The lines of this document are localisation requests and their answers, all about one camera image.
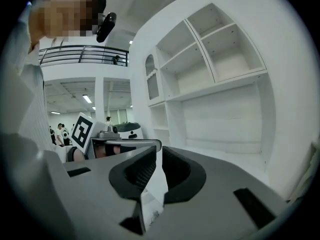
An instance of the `black metal railing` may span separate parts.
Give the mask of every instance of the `black metal railing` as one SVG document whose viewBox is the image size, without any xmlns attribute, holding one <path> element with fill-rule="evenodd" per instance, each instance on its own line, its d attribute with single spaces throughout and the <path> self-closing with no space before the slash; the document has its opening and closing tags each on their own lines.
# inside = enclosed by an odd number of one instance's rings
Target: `black metal railing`
<svg viewBox="0 0 320 240">
<path fill-rule="evenodd" d="M 103 63 L 128 66 L 128 51 L 98 45 L 63 45 L 41 49 L 39 62 L 43 67 L 67 63 Z"/>
</svg>

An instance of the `railing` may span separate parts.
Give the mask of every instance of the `railing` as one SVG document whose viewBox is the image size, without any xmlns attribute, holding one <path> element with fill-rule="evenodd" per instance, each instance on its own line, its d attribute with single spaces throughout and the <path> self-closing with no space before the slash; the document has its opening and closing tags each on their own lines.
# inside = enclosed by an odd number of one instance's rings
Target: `railing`
<svg viewBox="0 0 320 240">
<path fill-rule="evenodd" d="M 128 66 L 128 51 L 98 45 L 63 45 L 41 49 L 39 62 L 43 67 L 67 63 L 103 63 Z"/>
</svg>

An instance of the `ceiling light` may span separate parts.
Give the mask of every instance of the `ceiling light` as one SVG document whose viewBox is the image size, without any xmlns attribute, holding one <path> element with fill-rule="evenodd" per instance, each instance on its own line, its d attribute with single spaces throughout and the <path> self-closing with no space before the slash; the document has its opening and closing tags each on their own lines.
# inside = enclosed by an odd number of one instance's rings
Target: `ceiling light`
<svg viewBox="0 0 320 240">
<path fill-rule="evenodd" d="M 82 97 L 86 100 L 88 103 L 92 103 L 92 101 L 89 99 L 88 95 L 82 95 Z"/>
</svg>

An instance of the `white shelving unit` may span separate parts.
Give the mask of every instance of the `white shelving unit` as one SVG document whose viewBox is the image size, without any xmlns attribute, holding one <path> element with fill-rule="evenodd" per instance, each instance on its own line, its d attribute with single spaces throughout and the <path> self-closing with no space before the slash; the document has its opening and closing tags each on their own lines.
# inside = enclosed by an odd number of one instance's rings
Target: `white shelving unit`
<svg viewBox="0 0 320 240">
<path fill-rule="evenodd" d="M 211 3 L 154 50 L 162 92 L 149 104 L 155 138 L 234 163 L 268 184 L 257 88 L 268 71 L 247 33 Z"/>
</svg>

